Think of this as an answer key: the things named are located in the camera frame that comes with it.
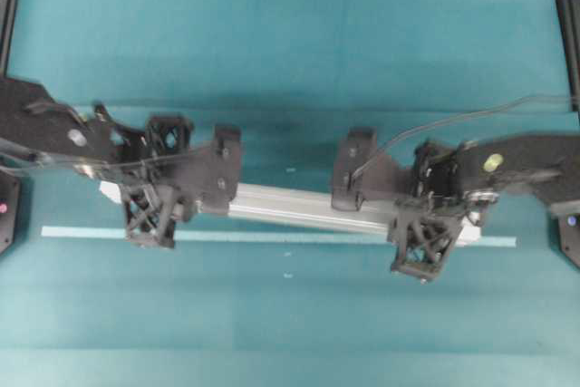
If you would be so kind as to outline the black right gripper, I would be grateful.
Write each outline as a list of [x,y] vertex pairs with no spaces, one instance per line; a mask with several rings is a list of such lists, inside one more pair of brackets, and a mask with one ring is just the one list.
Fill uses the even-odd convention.
[[412,163],[393,163],[393,203],[391,271],[432,282],[459,239],[461,220],[480,218],[479,144],[421,143]]

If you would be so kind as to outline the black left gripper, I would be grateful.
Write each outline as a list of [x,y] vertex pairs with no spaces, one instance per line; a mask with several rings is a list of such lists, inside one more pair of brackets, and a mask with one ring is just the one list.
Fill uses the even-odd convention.
[[193,206],[185,189],[169,180],[169,170],[188,160],[193,122],[181,115],[152,116],[137,130],[119,124],[100,103],[94,114],[121,138],[120,162],[111,167],[119,173],[126,238],[137,247],[174,249],[177,222],[191,215]]

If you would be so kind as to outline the right arm base with led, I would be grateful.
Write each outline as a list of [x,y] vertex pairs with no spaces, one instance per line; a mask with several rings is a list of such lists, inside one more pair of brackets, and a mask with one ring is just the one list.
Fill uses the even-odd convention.
[[560,251],[579,267],[579,201],[555,203],[548,209],[557,220]]

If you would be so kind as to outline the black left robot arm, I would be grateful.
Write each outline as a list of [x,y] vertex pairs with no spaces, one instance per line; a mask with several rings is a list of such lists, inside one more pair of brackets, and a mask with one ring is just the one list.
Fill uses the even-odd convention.
[[82,115],[39,83],[1,81],[2,155],[35,167],[71,168],[116,185],[126,238],[139,247],[175,246],[176,224],[191,203],[168,175],[189,154],[193,130],[177,114],[154,115],[134,128],[114,120],[100,102],[92,115]]

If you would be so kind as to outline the left arm base with led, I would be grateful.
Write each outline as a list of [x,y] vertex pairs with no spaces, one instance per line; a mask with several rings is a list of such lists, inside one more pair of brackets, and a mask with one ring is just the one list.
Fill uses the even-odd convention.
[[1,173],[0,179],[0,253],[3,254],[14,240],[15,225],[21,194],[21,182],[12,175]]

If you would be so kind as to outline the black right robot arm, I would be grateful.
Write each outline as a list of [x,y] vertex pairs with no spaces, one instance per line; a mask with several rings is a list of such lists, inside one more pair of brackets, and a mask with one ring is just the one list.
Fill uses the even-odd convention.
[[437,278],[464,226],[482,227],[504,192],[537,198],[555,218],[578,216],[578,135],[530,133],[456,148],[422,143],[396,202],[391,270],[423,283]]

